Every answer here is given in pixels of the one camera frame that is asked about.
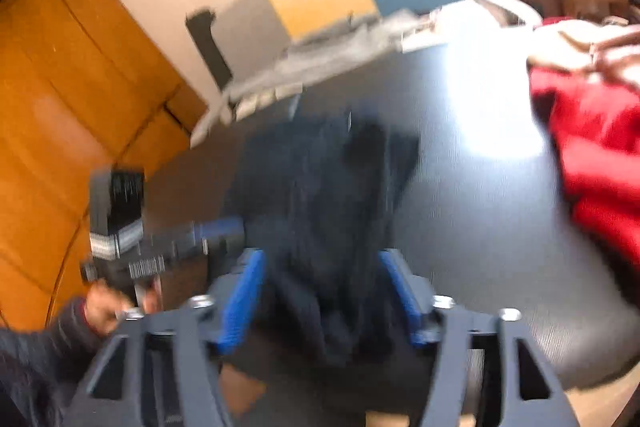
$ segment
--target red cloth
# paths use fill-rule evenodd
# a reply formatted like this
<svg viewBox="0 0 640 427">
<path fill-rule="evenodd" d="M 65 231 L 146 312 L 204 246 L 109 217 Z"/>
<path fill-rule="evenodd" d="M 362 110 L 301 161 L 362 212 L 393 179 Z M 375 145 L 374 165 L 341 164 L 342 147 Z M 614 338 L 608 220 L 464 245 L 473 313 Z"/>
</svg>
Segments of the red cloth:
<svg viewBox="0 0 640 427">
<path fill-rule="evenodd" d="M 573 218 L 640 269 L 640 98 L 578 74 L 530 70 L 530 93 L 553 93 L 548 126 L 560 154 Z"/>
<path fill-rule="evenodd" d="M 547 17 L 542 21 L 543 26 L 551 26 L 552 24 L 556 24 L 557 22 L 562 21 L 570 21 L 573 17 Z"/>
</svg>

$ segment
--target dark clothing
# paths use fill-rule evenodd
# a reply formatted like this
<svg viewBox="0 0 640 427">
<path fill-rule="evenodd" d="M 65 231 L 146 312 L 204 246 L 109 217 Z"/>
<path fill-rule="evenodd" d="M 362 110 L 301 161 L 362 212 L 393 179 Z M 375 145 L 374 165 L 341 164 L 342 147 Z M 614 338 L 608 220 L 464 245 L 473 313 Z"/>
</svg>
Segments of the dark clothing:
<svg viewBox="0 0 640 427">
<path fill-rule="evenodd" d="M 267 254 L 263 306 L 321 362 L 390 352 L 378 251 L 418 158 L 418 138 L 351 114 L 249 139 L 225 199 Z"/>
<path fill-rule="evenodd" d="M 58 427 L 100 346 L 84 320 L 82 299 L 69 302 L 44 331 L 0 329 L 0 417 L 15 410 L 30 427 Z"/>
</svg>

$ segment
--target metal frame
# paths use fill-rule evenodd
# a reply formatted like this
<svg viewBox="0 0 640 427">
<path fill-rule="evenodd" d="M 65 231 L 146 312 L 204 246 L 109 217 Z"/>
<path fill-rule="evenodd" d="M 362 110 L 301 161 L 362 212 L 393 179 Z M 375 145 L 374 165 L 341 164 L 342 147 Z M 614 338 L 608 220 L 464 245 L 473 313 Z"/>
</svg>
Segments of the metal frame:
<svg viewBox="0 0 640 427">
<path fill-rule="evenodd" d="M 397 250 L 380 252 L 408 340 L 436 363 L 420 427 L 456 427 L 467 350 L 484 349 L 479 427 L 577 427 L 550 363 L 515 309 L 471 312 L 436 296 Z M 264 254 L 246 250 L 205 295 L 154 315 L 130 311 L 82 380 L 65 427 L 231 427 L 216 357 L 233 350 L 251 322 Z"/>
<path fill-rule="evenodd" d="M 135 227 L 126 225 L 110 236 L 102 236 L 118 244 L 124 231 Z M 138 288 L 148 287 L 152 280 L 170 271 L 179 264 L 197 257 L 209 258 L 209 269 L 218 273 L 216 262 L 228 258 L 236 259 L 244 249 L 244 225 L 239 217 L 223 217 L 204 223 L 187 223 L 161 233 L 150 234 L 129 241 L 127 250 L 114 248 L 113 254 L 104 256 L 92 246 L 91 256 L 80 264 L 80 274 L 87 282 L 103 279 L 111 287 L 138 301 Z"/>
</svg>

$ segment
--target dark sleeve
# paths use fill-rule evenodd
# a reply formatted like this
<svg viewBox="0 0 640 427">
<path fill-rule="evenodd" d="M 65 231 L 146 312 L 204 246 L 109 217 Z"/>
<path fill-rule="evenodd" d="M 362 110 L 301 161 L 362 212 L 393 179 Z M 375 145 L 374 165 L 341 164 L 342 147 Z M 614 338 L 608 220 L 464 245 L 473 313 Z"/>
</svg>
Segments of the dark sleeve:
<svg viewBox="0 0 640 427">
<path fill-rule="evenodd" d="M 69 301 L 49 328 L 34 333 L 0 329 L 0 351 L 46 380 L 79 380 L 100 347 L 84 319 L 83 299 Z"/>
</svg>

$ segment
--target bolt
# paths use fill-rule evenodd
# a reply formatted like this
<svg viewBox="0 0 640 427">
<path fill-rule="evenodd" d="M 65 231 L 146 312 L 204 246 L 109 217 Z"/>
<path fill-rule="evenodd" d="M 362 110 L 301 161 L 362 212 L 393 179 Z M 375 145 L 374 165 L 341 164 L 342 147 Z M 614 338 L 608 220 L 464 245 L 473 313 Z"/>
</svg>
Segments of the bolt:
<svg viewBox="0 0 640 427">
<path fill-rule="evenodd" d="M 145 312 L 143 312 L 140 308 L 131 308 L 124 312 L 124 318 L 126 321 L 136 321 L 145 316 Z"/>
<path fill-rule="evenodd" d="M 453 306 L 456 305 L 456 302 L 451 298 L 444 295 L 434 295 L 433 296 L 433 307 L 439 308 L 441 310 L 450 310 Z"/>
<path fill-rule="evenodd" d="M 498 316 L 506 322 L 516 322 L 522 318 L 522 313 L 516 308 L 503 308 Z"/>
<path fill-rule="evenodd" d="M 213 297 L 206 294 L 196 295 L 189 299 L 189 304 L 192 308 L 209 308 L 210 306 L 213 306 L 214 303 L 215 301 Z"/>
</svg>

